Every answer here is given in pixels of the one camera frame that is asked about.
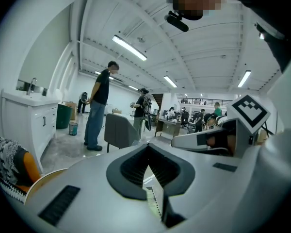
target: sink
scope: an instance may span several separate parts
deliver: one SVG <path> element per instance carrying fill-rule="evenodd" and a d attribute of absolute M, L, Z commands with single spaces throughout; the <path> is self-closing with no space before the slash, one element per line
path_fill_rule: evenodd
<path fill-rule="evenodd" d="M 32 107 L 60 102 L 60 100 L 57 98 L 45 97 L 42 96 L 41 93 L 31 93 L 30 95 L 26 95 L 26 92 L 17 90 L 3 90 L 1 96 L 8 100 L 12 100 Z"/>

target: bathroom vanity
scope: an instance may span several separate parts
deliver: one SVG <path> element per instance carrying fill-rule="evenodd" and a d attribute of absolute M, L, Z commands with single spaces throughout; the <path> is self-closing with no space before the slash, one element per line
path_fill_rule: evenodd
<path fill-rule="evenodd" d="M 43 173 L 43 151 L 56 133 L 57 106 L 60 101 L 22 91 L 2 91 L 2 125 L 5 138 L 19 142 L 29 151 Z"/>

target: railing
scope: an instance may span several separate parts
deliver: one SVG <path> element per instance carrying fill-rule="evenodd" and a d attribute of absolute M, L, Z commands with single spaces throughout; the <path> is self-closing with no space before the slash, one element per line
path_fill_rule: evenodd
<path fill-rule="evenodd" d="M 232 102 L 232 100 L 221 100 L 221 99 L 190 99 L 190 98 L 185 98 L 185 99 L 181 99 L 178 98 L 179 103 L 185 103 L 185 104 L 195 104 L 195 105 L 212 105 L 214 106 L 214 104 L 216 102 L 219 102 L 220 106 L 227 106 L 229 103 Z"/>

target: white ceiling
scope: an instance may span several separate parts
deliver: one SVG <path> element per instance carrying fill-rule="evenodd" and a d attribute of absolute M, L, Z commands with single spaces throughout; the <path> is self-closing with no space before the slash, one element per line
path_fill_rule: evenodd
<path fill-rule="evenodd" d="M 166 0 L 88 0 L 86 7 L 81 68 L 94 72 L 116 60 L 120 64 L 116 76 L 125 85 L 146 87 L 153 93 L 258 92 L 279 70 L 267 44 L 259 39 L 255 16 L 234 1 L 199 21 L 184 19 L 190 28 L 186 33 L 165 22 L 171 10 Z M 148 59 L 142 61 L 113 42 L 115 34 Z M 243 89 L 237 89 L 247 69 L 252 75 Z M 178 88 L 172 89 L 164 75 Z"/>

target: chrome faucet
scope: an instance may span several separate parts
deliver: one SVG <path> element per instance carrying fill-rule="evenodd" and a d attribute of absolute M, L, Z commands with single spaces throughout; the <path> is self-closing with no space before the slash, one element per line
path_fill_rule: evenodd
<path fill-rule="evenodd" d="M 29 85 L 29 88 L 28 88 L 28 91 L 27 91 L 27 95 L 28 95 L 28 96 L 29 96 L 30 93 L 31 93 L 31 87 L 32 87 L 32 83 L 33 83 L 33 81 L 34 81 L 34 83 L 37 83 L 37 78 L 33 78 L 33 79 L 31 80 L 31 84 Z"/>

